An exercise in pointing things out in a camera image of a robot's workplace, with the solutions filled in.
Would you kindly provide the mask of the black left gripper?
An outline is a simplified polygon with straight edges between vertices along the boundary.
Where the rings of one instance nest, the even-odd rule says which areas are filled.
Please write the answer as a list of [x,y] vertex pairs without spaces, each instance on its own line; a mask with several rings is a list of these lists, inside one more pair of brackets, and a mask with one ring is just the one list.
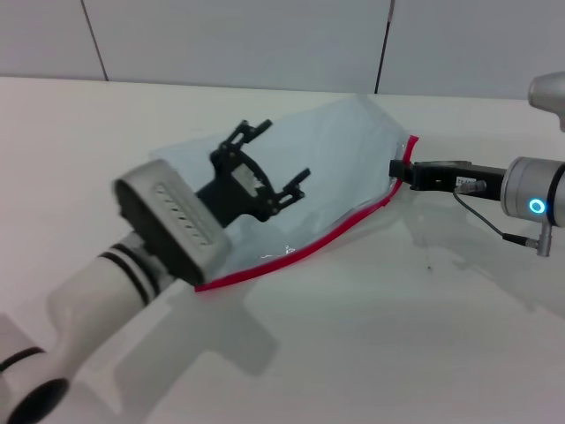
[[[271,126],[270,119],[257,126],[243,120],[210,155],[215,175],[199,189],[197,197],[223,228],[242,215],[253,216],[264,223],[305,197],[300,184],[311,175],[309,168],[300,171],[276,193],[262,168],[241,150]],[[234,172],[241,166],[251,172],[250,183],[240,182],[234,176]]]

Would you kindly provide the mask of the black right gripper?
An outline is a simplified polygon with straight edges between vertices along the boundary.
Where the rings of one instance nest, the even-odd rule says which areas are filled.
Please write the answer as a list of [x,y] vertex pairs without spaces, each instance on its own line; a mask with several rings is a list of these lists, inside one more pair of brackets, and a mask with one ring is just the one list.
[[506,170],[473,164],[468,161],[405,162],[391,160],[388,175],[408,178],[411,190],[452,193],[458,186],[484,181],[482,191],[469,193],[471,197],[499,201]]

